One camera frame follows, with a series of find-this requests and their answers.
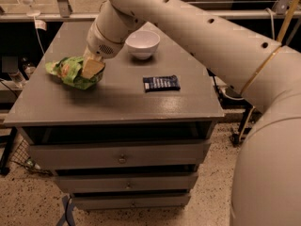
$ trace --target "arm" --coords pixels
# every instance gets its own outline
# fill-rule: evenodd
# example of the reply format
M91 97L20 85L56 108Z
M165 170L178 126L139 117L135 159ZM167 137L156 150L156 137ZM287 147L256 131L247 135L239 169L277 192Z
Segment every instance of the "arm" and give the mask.
M89 32L87 47L113 57L144 22L158 26L265 112L237 161L232 225L300 225L300 54L179 0L109 0Z

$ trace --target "table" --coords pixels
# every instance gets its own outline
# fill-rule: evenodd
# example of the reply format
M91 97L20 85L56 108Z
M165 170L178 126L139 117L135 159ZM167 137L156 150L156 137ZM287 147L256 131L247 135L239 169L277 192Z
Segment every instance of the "table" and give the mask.
M45 62L81 56L91 22L64 23L8 113L30 154L79 209L183 206L223 117L203 65L161 37L141 61L124 47L105 61L103 80L79 90L48 74ZM177 75L180 91L144 91L143 76Z

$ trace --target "floor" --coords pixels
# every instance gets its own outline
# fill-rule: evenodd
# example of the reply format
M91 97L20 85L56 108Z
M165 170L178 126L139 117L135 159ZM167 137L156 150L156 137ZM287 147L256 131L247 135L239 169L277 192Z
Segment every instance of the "floor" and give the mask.
M239 148L230 142L231 128L239 121L227 117L214 128L212 145L198 169L198 180L191 200L184 208L143 208L81 211L70 204L69 223L76 226L226 226L229 225L230 191ZM27 171L12 162L20 146L20 135L10 154L7 176L0 176L0 225L68 225L65 207L68 195L53 183L52 177Z

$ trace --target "white bowl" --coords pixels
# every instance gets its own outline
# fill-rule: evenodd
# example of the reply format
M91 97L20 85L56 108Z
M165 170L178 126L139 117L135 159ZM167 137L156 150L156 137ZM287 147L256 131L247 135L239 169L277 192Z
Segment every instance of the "white bowl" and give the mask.
M157 50L160 36L149 30L138 30L125 41L128 52L138 59L147 59Z

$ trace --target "gray drawer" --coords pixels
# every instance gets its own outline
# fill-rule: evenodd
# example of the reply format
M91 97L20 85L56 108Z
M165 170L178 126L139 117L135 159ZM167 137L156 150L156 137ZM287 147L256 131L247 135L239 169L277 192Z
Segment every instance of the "gray drawer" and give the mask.
M36 145L30 155L45 170L197 165L209 147L209 140Z
M191 189L198 174L155 173L56 177L55 183L65 193Z
M189 193L72 199L75 206L80 210L185 206L188 204L189 200Z

